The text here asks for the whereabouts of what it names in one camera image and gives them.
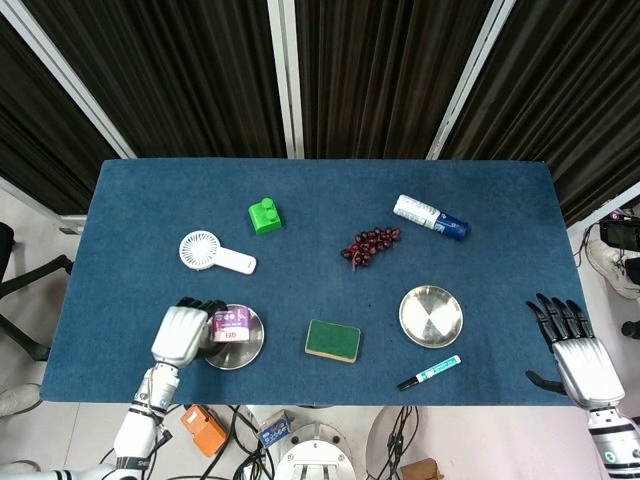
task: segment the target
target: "green toy block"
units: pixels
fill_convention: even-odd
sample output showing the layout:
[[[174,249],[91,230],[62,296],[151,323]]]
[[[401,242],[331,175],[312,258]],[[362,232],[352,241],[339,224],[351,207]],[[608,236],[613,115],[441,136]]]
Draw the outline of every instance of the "green toy block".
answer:
[[[251,205],[249,207],[249,216],[258,235],[282,228],[276,205],[269,197],[263,198],[260,203]]]

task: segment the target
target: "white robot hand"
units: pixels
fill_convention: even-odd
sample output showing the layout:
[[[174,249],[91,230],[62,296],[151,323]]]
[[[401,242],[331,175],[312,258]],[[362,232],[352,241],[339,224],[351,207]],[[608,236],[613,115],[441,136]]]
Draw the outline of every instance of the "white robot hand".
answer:
[[[616,408],[624,389],[606,347],[575,302],[549,300],[539,293],[536,297],[542,309],[533,302],[527,306],[556,359],[562,382],[545,380],[530,370],[527,377],[587,410],[589,433],[611,478],[640,478],[640,430]]]
[[[178,371],[194,360],[201,347],[211,347],[207,322],[218,309],[226,309],[224,302],[185,297],[167,310],[151,347],[157,363],[145,373],[113,444],[115,466],[98,465],[83,472],[0,474],[0,480],[139,480],[151,454],[170,438],[158,440],[158,432],[167,433],[162,422],[180,383]]]

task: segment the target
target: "stainless steel plate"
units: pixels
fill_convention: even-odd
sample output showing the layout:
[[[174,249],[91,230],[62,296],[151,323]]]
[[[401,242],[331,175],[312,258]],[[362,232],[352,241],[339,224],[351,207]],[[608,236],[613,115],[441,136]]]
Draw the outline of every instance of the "stainless steel plate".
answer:
[[[427,348],[453,343],[462,330],[462,309],[446,290],[433,285],[416,287],[400,304],[400,325],[407,336]]]
[[[244,307],[230,303],[228,307]],[[249,325],[249,341],[246,343],[228,343],[219,353],[206,360],[220,370],[236,370],[249,365],[262,350],[264,344],[264,327],[260,317],[249,308],[251,313]]]

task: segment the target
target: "white handheld fan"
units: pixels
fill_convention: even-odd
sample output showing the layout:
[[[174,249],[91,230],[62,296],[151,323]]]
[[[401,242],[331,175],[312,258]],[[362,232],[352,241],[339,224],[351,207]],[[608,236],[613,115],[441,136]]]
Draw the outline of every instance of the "white handheld fan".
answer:
[[[256,259],[250,255],[222,248],[220,240],[211,232],[191,232],[180,242],[180,260],[193,270],[205,270],[218,265],[250,275],[256,268]]]

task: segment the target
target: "table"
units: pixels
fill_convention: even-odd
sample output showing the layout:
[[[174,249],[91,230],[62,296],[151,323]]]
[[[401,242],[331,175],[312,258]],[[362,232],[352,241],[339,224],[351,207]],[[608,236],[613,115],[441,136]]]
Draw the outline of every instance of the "table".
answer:
[[[462,242],[392,213],[400,193],[468,221]],[[253,232],[247,208],[272,197],[285,226]],[[402,241],[368,269],[339,252],[354,234],[397,226]],[[251,254],[251,276],[187,269],[181,239],[214,232]],[[453,293],[460,337],[424,349],[398,322],[404,294]],[[524,302],[536,292],[584,305],[549,170],[512,161],[141,159],[105,162],[89,211],[42,397],[129,402],[154,361],[166,309],[183,296],[252,307],[261,354],[223,372],[199,360],[176,402],[271,405],[568,405],[524,372],[558,374]],[[353,365],[304,353],[311,319],[363,331]],[[396,384],[458,354],[462,365],[399,392]]]

